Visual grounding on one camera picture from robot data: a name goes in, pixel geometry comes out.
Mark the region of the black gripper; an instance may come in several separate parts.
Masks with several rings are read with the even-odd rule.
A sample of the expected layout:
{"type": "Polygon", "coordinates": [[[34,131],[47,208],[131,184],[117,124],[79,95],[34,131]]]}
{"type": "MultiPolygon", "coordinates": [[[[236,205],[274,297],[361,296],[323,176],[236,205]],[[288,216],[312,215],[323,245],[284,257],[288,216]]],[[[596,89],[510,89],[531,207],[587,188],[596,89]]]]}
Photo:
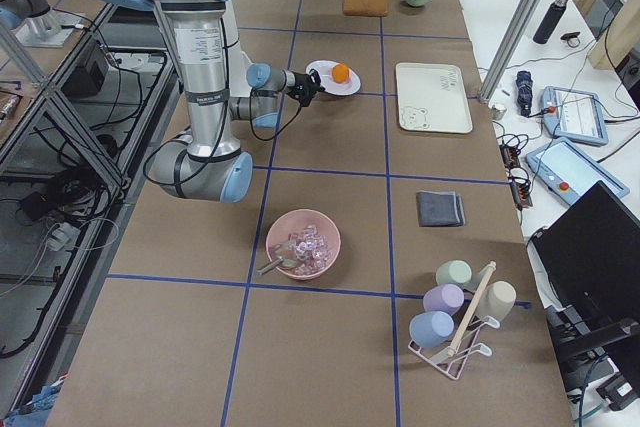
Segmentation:
{"type": "Polygon", "coordinates": [[[321,77],[316,70],[310,73],[293,72],[293,85],[287,92],[290,98],[300,106],[309,106],[317,93],[326,93],[326,89],[321,86],[321,77]]]}

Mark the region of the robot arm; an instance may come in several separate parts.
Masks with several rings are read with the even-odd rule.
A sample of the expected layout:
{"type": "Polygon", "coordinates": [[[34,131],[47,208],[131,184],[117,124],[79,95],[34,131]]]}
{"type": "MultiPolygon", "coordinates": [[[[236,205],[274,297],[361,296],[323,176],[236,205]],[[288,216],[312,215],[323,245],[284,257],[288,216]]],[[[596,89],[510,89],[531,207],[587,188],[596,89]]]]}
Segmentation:
{"type": "Polygon", "coordinates": [[[242,200],[253,160],[234,136],[233,121],[246,120],[253,130],[276,128],[280,95],[308,106],[324,89],[319,73],[251,62],[232,0],[102,1],[154,14],[188,107],[189,127],[150,155],[145,176],[174,197],[242,200]]]}

